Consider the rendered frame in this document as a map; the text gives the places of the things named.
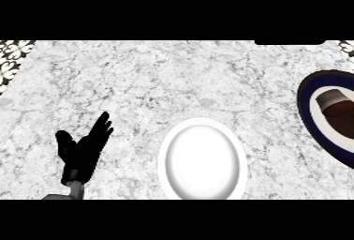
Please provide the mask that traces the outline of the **navy rimmed white plate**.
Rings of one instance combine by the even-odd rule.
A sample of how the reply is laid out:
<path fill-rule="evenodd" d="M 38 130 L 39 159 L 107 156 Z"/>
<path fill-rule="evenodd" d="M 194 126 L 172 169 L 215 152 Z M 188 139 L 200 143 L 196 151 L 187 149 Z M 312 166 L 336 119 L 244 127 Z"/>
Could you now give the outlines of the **navy rimmed white plate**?
<path fill-rule="evenodd" d="M 311 73 L 297 86 L 297 113 L 306 130 L 330 156 L 354 169 L 354 153 L 334 144 L 322 135 L 309 111 L 309 98 L 321 87 L 342 87 L 354 91 L 354 74 L 339 70 L 321 70 Z"/>

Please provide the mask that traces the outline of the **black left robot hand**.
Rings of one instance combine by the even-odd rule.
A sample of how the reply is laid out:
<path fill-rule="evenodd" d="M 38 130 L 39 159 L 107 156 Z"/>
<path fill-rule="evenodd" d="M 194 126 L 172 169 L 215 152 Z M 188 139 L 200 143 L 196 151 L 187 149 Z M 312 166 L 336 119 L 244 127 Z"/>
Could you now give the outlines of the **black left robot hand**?
<path fill-rule="evenodd" d="M 58 130 L 54 134 L 57 156 L 63 161 L 60 184 L 78 181 L 85 184 L 92 176 L 100 152 L 113 132 L 109 113 L 103 112 L 85 136 L 75 142 L 70 134 Z"/>

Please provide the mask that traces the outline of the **white oval plate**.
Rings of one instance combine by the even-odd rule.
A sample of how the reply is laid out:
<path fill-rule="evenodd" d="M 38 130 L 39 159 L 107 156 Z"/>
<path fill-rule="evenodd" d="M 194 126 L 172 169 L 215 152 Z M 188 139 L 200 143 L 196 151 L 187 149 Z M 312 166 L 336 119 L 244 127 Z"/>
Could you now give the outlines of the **white oval plate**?
<path fill-rule="evenodd" d="M 247 160 L 229 128 L 206 117 L 179 122 L 165 135 L 157 174 L 169 200 L 238 200 Z"/>

